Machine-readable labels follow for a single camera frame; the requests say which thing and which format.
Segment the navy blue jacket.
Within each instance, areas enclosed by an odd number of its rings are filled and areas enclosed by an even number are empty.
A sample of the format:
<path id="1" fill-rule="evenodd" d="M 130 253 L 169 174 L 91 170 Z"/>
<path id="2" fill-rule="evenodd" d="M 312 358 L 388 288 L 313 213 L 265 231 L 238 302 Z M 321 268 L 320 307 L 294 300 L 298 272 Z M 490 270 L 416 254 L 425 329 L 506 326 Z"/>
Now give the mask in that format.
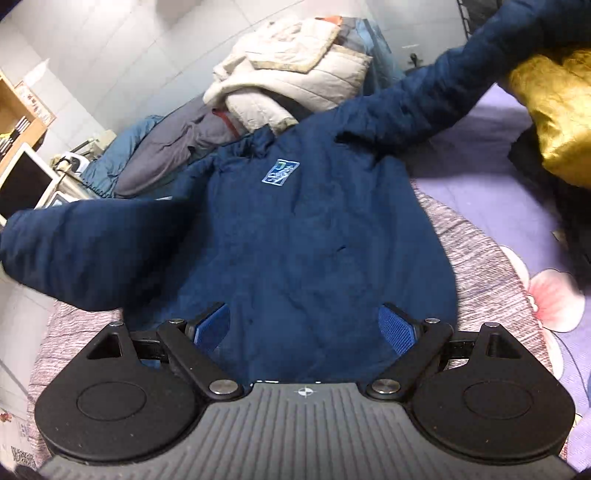
<path id="1" fill-rule="evenodd" d="M 462 47 L 394 86 L 194 162 L 168 200 L 82 200 L 12 215 L 16 282 L 134 329 L 228 305 L 236 381 L 368 381 L 394 362 L 390 303 L 455 324 L 452 266 L 399 156 L 461 120 L 501 77 L 590 41 L 586 1 L 509 1 Z"/>

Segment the grey quilt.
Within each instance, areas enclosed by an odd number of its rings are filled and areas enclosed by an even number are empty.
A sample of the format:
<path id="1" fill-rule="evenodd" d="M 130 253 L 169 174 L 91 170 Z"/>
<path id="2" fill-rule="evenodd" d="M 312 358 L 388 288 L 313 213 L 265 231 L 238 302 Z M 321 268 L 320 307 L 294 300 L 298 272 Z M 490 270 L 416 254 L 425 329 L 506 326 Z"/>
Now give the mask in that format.
<path id="1" fill-rule="evenodd" d="M 173 180 L 188 164 L 246 134 L 228 110 L 208 107 L 195 97 L 161 120 L 139 143 L 114 188 L 132 198 Z"/>

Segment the blue pillow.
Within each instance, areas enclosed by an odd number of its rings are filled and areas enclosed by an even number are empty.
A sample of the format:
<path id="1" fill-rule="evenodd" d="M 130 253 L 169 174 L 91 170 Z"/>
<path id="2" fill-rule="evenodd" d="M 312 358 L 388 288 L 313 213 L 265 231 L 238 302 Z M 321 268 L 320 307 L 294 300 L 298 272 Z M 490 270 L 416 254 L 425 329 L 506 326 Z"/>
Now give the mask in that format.
<path id="1" fill-rule="evenodd" d="M 100 198 L 112 198 L 119 175 L 141 141 L 163 120 L 150 115 L 128 127 L 110 143 L 103 154 L 81 173 L 83 184 Z"/>

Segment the white computer monitor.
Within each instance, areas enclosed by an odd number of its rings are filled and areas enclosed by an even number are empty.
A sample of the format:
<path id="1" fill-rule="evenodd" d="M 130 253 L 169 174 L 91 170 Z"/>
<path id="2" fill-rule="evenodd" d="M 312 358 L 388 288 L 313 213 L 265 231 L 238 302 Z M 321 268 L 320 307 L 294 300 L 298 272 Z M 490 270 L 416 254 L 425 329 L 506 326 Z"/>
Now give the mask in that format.
<path id="1" fill-rule="evenodd" d="M 17 211 L 42 208 L 59 181 L 58 174 L 23 143 L 1 175 L 1 225 Z"/>

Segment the yellow garment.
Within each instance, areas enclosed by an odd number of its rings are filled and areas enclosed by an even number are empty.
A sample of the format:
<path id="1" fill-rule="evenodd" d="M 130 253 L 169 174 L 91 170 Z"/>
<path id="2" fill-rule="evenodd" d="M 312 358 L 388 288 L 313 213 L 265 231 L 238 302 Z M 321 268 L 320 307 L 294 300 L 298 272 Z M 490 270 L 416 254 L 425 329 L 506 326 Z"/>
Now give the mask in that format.
<path id="1" fill-rule="evenodd" d="M 537 54 L 508 75 L 538 136 L 542 166 L 566 183 L 590 187 L 590 50 Z"/>

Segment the wooden bookshelf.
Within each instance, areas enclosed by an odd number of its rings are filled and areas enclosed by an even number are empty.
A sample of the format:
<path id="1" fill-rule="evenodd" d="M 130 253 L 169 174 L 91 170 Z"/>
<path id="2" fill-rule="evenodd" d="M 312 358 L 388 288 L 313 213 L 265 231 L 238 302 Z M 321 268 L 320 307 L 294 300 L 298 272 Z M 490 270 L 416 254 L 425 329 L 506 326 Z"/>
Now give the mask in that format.
<path id="1" fill-rule="evenodd" d="M 0 84 L 1 172 L 4 172 L 22 145 L 36 150 L 42 144 L 47 127 L 20 99 L 4 73 Z"/>

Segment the cream white padded coat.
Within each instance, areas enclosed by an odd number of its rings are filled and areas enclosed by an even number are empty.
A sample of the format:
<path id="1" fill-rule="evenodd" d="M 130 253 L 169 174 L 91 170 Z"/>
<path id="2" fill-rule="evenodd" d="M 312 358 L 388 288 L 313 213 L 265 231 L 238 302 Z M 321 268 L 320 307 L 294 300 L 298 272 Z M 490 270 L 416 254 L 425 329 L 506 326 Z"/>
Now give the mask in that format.
<path id="1" fill-rule="evenodd" d="M 372 57 L 337 43 L 341 24 L 309 18 L 269 25 L 236 41 L 213 67 L 204 103 L 224 106 L 247 131 L 264 126 L 279 135 L 297 118 L 270 95 L 311 113 L 334 109 L 360 93 Z"/>

